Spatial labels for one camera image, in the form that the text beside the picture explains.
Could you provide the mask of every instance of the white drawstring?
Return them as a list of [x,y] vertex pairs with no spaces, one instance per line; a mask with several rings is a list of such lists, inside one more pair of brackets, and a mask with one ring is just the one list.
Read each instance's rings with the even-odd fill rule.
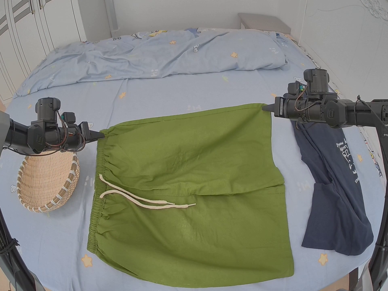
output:
[[[124,197],[126,197],[128,200],[132,201],[134,204],[140,206],[140,207],[143,207],[143,208],[148,208],[148,209],[167,209],[167,208],[187,208],[189,206],[194,206],[196,205],[195,203],[194,204],[185,204],[185,205],[175,205],[173,202],[168,202],[168,201],[163,201],[163,200],[160,200],[160,201],[153,201],[151,199],[146,199],[146,198],[142,198],[140,196],[137,196],[135,194],[132,194],[131,192],[128,192],[124,189],[122,189],[121,187],[118,187],[118,186],[115,186],[114,184],[106,181],[103,176],[100,174],[100,180],[104,183],[106,183],[107,185],[109,185],[110,187],[113,187],[115,188],[116,190],[109,190],[109,191],[105,191],[104,193],[102,193],[100,195],[100,198],[103,198],[106,194],[112,194],[112,193],[118,193]],[[150,206],[150,205],[144,205],[142,203],[140,203],[139,201],[135,200],[134,198],[137,198],[137,199],[140,199],[142,201],[146,201],[146,202],[150,202],[150,203],[154,203],[154,204],[168,204],[168,205],[165,205],[165,206]]]

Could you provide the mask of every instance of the bedside table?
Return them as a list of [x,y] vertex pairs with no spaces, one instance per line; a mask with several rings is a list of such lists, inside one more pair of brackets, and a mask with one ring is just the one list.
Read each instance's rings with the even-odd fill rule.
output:
[[269,15],[239,13],[241,29],[258,29],[290,34],[291,28],[279,18]]

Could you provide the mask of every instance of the orange star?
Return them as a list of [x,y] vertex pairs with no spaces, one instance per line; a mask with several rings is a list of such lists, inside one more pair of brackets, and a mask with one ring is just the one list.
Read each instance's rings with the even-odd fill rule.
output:
[[81,261],[83,262],[83,265],[85,267],[91,267],[92,264],[92,258],[90,258],[88,255],[85,255],[83,258],[81,258]]
[[323,266],[328,262],[327,254],[321,253],[321,257],[319,258],[318,262]]

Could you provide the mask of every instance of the wicker basket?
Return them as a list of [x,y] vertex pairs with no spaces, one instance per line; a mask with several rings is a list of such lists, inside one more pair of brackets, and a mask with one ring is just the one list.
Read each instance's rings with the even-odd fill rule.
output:
[[30,211],[52,211],[67,202],[79,176],[80,168],[75,153],[26,156],[17,173],[17,196]]

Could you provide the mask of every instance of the basket rim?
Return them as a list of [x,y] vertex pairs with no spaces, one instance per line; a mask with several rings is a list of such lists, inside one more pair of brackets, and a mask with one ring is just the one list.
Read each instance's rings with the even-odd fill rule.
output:
[[34,211],[34,212],[45,212],[45,211],[50,211],[57,207],[58,203],[62,200],[62,198],[65,196],[65,194],[70,193],[72,194],[72,189],[71,184],[75,183],[77,184],[78,182],[78,177],[79,177],[79,161],[78,161],[78,156],[76,153],[73,153],[72,158],[71,158],[71,167],[69,174],[67,176],[67,179],[65,180],[65,183],[62,185],[61,189],[59,192],[54,196],[50,201],[48,201],[46,204],[41,205],[39,207],[35,206],[30,206],[28,205],[22,198],[21,195],[21,181],[23,177],[23,170],[27,165],[27,161],[30,158],[30,156],[25,156],[19,170],[17,172],[17,180],[16,180],[16,191],[17,191],[17,196],[19,198],[20,203],[23,205],[23,207],[27,208],[29,211]]

